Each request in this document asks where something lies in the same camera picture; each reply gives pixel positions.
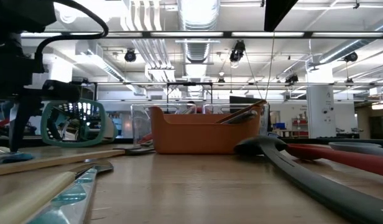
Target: black wire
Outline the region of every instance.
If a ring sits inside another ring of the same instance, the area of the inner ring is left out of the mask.
[[[53,0],[53,2],[57,2],[60,4],[63,4],[65,6],[77,9],[83,13],[85,13],[87,16],[91,17],[94,21],[96,21],[102,28],[103,31],[99,34],[86,34],[86,35],[58,35],[55,37],[49,37],[42,41],[35,51],[35,59],[42,64],[42,51],[43,49],[50,43],[58,40],[93,40],[93,39],[100,39],[103,37],[106,37],[109,34],[109,27],[107,24],[95,13],[91,12],[86,7],[82,6],[81,4],[73,1],[73,0]]]

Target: orange plastic bin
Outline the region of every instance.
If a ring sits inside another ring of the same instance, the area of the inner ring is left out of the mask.
[[[241,140],[257,136],[258,115],[242,124],[216,124],[228,114],[164,114],[151,107],[150,118],[154,148],[159,154],[233,154]]]

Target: wooden stick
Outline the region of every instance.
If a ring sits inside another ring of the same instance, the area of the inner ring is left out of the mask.
[[[40,169],[44,167],[51,167],[63,164],[69,164],[73,162],[82,162],[85,159],[99,159],[112,156],[124,155],[124,150],[109,150],[98,152],[87,152],[81,154],[75,154],[70,156],[58,156],[46,159],[35,159],[25,162],[15,162],[11,164],[0,165],[0,175],[13,174],[16,172],[23,172],[27,170]]]
[[[75,179],[63,172],[0,197],[0,223],[23,223]]]
[[[237,112],[235,112],[235,113],[233,113],[233,114],[231,114],[231,115],[229,115],[229,116],[227,116],[227,117],[225,117],[225,118],[222,118],[222,119],[220,119],[219,121],[217,121],[217,122],[215,122],[215,123],[223,123],[223,122],[225,122],[225,121],[227,121],[227,120],[229,120],[229,119],[231,119],[231,118],[233,118],[233,117],[235,117],[235,116],[237,116],[237,115],[239,115],[239,114],[242,114],[242,113],[244,113],[244,112],[247,112],[247,111],[249,111],[249,110],[251,110],[253,107],[255,107],[255,106],[262,106],[262,105],[264,105],[266,103],[266,101],[265,100],[259,100],[258,102],[256,102],[256,103],[254,103],[254,104],[252,104],[252,105],[250,105],[250,106],[247,106],[246,108],[244,108],[244,109],[241,109],[241,110],[239,110],[239,111],[237,111]]]

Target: workbench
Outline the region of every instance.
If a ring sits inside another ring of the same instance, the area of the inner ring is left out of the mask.
[[[119,146],[21,151],[45,158],[114,147]],[[237,156],[150,154],[108,160],[114,171],[98,176],[87,223],[348,223],[294,187],[263,157],[245,161]],[[382,176],[324,159],[294,160],[335,182],[383,199]],[[79,165],[2,175],[0,195]]]

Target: black screen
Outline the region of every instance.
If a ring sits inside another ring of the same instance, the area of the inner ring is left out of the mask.
[[[265,27],[273,32],[298,0],[266,0]]]

